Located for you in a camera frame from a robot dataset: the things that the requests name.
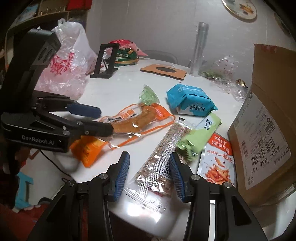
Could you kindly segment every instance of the gray wall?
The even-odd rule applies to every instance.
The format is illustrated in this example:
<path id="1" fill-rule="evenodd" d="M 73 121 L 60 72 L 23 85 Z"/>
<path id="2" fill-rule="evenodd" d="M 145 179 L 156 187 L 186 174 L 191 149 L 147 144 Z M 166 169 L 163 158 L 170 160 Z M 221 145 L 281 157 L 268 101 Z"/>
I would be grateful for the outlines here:
<path id="1" fill-rule="evenodd" d="M 142 50 L 162 50 L 187 66 L 193 54 L 199 21 L 210 25 L 204 60 L 233 55 L 239 61 L 234 75 L 251 83 L 254 43 L 296 50 L 296 43 L 277 25 L 274 12 L 262 1 L 253 0 L 258 16 L 246 23 L 233 17 L 221 0 L 93 0 L 89 22 L 90 45 L 129 39 Z"/>

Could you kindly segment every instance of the metal screw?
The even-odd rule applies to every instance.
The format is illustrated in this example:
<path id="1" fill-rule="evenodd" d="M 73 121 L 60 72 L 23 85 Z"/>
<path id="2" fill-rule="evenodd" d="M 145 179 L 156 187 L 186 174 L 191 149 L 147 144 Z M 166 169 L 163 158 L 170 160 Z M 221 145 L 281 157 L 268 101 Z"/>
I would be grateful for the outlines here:
<path id="1" fill-rule="evenodd" d="M 224 186 L 227 188 L 231 188 L 232 184 L 230 182 L 224 182 Z"/>
<path id="2" fill-rule="evenodd" d="M 74 180 L 68 181 L 68 186 L 69 187 L 72 187 L 74 184 L 75 184 L 75 181 Z"/>
<path id="3" fill-rule="evenodd" d="M 70 135 L 70 131 L 63 130 L 63 134 L 64 134 L 65 136 L 69 136 L 69 135 Z"/>
<path id="4" fill-rule="evenodd" d="M 200 179 L 200 176 L 199 175 L 197 175 L 197 174 L 193 174 L 192 176 L 191 176 L 191 178 L 193 179 L 193 180 L 199 180 Z"/>
<path id="5" fill-rule="evenodd" d="M 99 175 L 99 177 L 101 179 L 106 179 L 108 177 L 108 174 L 107 173 L 102 173 L 102 174 Z"/>

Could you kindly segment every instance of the cylindrical container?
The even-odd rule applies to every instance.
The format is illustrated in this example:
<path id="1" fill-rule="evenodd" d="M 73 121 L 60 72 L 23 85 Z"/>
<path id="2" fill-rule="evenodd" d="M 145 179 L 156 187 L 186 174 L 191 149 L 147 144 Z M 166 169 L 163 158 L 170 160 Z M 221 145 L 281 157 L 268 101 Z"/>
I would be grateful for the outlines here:
<path id="1" fill-rule="evenodd" d="M 209 25 L 207 23 L 199 22 L 195 40 L 194 54 L 191 61 L 189 74 L 198 76 L 200 66 L 202 64 L 202 52 L 207 41 L 207 33 Z"/>

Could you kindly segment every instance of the green snack package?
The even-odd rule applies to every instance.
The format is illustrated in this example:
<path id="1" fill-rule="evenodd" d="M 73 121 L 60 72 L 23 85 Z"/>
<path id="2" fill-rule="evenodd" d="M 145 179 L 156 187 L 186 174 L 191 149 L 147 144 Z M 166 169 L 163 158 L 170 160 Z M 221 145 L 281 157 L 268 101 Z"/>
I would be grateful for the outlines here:
<path id="1" fill-rule="evenodd" d="M 221 119 L 210 113 L 194 130 L 178 141 L 176 146 L 186 151 L 187 160 L 193 161 L 220 125 Z"/>
<path id="2" fill-rule="evenodd" d="M 142 103 L 144 103 L 145 105 L 152 105 L 154 103 L 159 104 L 159 99 L 157 95 L 147 85 L 144 85 L 144 89 L 139 95 L 139 98 L 141 99 Z"/>

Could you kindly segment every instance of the black cable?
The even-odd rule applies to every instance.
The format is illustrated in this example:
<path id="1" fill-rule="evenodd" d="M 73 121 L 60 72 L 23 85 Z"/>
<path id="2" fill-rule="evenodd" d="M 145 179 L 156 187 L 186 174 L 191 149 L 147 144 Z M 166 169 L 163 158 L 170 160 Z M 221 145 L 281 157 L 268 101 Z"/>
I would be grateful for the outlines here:
<path id="1" fill-rule="evenodd" d="M 39 150 L 40 152 L 41 152 L 41 154 L 47 159 L 47 160 L 49 160 L 53 165 L 55 165 L 56 166 L 56 168 L 57 169 L 59 169 L 59 171 L 60 172 L 62 172 L 62 173 L 64 173 L 65 175 L 67 175 L 67 176 L 69 176 L 70 178 L 72 178 L 69 174 L 67 174 L 67 173 L 65 173 L 63 170 L 61 170 L 58 166 L 57 166 L 57 164 L 55 164 L 47 155 L 45 155 L 44 153 L 43 153 L 43 151 L 41 151 L 41 150 Z"/>

